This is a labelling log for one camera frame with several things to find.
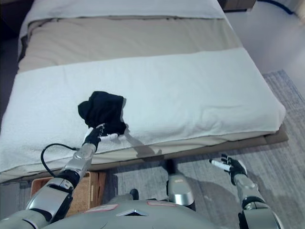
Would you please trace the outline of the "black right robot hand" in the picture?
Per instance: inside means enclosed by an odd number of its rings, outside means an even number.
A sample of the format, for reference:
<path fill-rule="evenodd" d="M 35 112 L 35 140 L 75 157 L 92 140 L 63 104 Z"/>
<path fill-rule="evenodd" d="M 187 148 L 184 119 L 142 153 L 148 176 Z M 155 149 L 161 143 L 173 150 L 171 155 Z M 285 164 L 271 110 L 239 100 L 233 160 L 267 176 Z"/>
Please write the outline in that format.
<path fill-rule="evenodd" d="M 234 177 L 238 174 L 247 176 L 247 169 L 242 161 L 235 160 L 232 157 L 222 154 L 221 161 L 214 159 L 209 160 L 210 164 L 222 169 L 224 172 L 228 173 L 231 178 L 231 183 L 235 186 Z"/>

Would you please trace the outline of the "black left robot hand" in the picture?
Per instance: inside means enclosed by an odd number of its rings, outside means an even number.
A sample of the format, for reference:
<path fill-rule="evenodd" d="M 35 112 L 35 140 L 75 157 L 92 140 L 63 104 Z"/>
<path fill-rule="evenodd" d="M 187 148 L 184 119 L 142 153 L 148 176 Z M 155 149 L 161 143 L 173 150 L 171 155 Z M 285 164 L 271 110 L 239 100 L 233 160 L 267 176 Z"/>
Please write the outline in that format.
<path fill-rule="evenodd" d="M 112 131 L 108 124 L 104 123 L 95 128 L 90 127 L 84 137 L 84 144 L 93 144 L 98 148 L 101 141 L 114 140 L 119 135 Z"/>

